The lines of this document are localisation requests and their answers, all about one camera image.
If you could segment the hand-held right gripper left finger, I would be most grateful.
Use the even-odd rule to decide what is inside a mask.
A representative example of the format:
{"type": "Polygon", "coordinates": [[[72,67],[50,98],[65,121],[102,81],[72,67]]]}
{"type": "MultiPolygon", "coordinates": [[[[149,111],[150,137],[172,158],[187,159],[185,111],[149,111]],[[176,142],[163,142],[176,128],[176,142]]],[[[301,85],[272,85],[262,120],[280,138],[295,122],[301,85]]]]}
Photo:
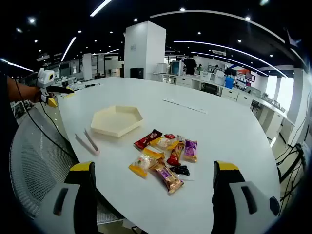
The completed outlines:
{"type": "Polygon", "coordinates": [[[96,234],[97,198],[95,164],[78,163],[63,183],[45,196],[39,211],[41,234],[96,234]]]}

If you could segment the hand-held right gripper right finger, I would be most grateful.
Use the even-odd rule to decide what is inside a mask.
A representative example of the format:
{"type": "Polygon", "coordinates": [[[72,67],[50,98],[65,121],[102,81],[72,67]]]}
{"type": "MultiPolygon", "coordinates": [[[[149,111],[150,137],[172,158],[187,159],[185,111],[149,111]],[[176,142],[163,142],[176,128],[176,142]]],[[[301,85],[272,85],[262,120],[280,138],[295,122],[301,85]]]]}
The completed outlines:
{"type": "Polygon", "coordinates": [[[232,163],[214,162],[213,190],[213,234],[263,234],[277,219],[276,197],[246,181],[232,163]]]}

